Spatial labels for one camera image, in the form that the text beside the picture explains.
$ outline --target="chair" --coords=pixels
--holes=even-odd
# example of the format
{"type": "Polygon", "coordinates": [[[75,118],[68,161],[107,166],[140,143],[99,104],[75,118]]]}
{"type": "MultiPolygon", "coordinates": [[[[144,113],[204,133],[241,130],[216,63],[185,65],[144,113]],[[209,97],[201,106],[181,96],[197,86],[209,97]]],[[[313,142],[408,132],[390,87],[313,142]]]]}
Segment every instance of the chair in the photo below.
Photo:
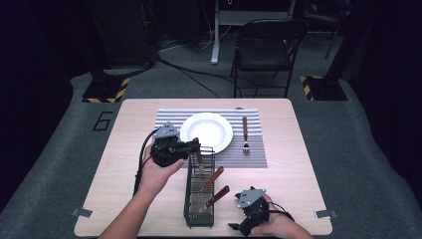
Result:
{"type": "Polygon", "coordinates": [[[331,52],[332,45],[338,34],[341,24],[345,21],[347,14],[352,10],[352,6],[347,0],[305,0],[302,7],[302,17],[311,25],[324,26],[332,31],[329,38],[328,50],[325,59],[331,52]]]}
{"type": "Polygon", "coordinates": [[[298,47],[308,33],[306,21],[297,19],[254,20],[245,24],[238,34],[230,76],[234,76],[234,98],[237,89],[281,88],[287,97],[298,47]],[[238,87],[241,72],[289,72],[287,83],[281,86],[238,87]]]}

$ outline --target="table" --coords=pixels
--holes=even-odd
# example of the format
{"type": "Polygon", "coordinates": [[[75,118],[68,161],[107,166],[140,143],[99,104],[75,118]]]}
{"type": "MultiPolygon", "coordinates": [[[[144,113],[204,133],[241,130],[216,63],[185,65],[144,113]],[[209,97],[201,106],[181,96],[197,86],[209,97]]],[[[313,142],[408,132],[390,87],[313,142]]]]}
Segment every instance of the table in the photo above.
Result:
{"type": "Polygon", "coordinates": [[[151,204],[139,236],[241,237],[239,231],[227,224],[241,223],[245,219],[234,195],[250,186],[267,189],[273,201],[288,210],[313,235],[331,232],[328,218],[314,216],[314,211],[325,210],[325,205],[289,100],[148,99],[122,103],[83,206],[93,213],[91,217],[79,217],[76,235],[100,235],[130,200],[140,148],[154,129],[157,110],[162,108],[258,109],[268,168],[225,169],[215,188],[229,185],[230,192],[215,204],[214,226],[192,229],[186,226],[183,217],[187,169],[181,168],[151,204]]]}
{"type": "Polygon", "coordinates": [[[288,12],[261,12],[261,11],[222,11],[219,7],[219,1],[215,0],[214,11],[214,46],[211,56],[211,64],[218,64],[220,53],[220,25],[243,26],[245,23],[257,19],[289,19],[293,16],[296,0],[291,0],[288,12]]]}

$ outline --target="silver fork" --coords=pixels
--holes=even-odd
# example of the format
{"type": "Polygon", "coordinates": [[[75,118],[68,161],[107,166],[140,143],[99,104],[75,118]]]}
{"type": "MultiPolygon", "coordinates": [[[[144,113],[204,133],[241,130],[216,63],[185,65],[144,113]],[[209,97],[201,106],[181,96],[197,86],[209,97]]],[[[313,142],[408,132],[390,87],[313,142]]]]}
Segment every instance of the silver fork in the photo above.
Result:
{"type": "Polygon", "coordinates": [[[243,122],[243,137],[245,138],[245,143],[243,144],[243,154],[249,154],[251,148],[248,145],[248,119],[246,117],[243,117],[242,122],[243,122]]]}

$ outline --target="white plate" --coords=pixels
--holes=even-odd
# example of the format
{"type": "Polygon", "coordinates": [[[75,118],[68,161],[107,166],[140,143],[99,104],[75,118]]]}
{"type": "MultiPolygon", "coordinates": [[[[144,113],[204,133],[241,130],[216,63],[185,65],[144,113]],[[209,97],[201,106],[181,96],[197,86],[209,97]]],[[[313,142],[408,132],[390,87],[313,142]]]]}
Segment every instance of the white plate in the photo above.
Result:
{"type": "Polygon", "coordinates": [[[217,114],[201,113],[188,118],[180,128],[180,140],[198,137],[201,146],[212,146],[217,153],[226,148],[233,138],[230,123],[217,114]]]}

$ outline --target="utensil holder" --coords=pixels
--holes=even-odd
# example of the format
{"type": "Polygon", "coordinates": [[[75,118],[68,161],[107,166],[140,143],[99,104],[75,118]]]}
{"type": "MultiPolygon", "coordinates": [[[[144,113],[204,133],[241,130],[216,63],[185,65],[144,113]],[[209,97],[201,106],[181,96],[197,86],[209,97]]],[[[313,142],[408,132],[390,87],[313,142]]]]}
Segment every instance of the utensil holder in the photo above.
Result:
{"type": "Polygon", "coordinates": [[[201,207],[214,196],[214,183],[200,193],[202,187],[214,174],[215,153],[212,147],[201,146],[202,163],[199,163],[196,153],[189,155],[189,167],[186,182],[186,194],[183,215],[187,226],[212,227],[214,225],[214,205],[198,213],[201,207]]]}

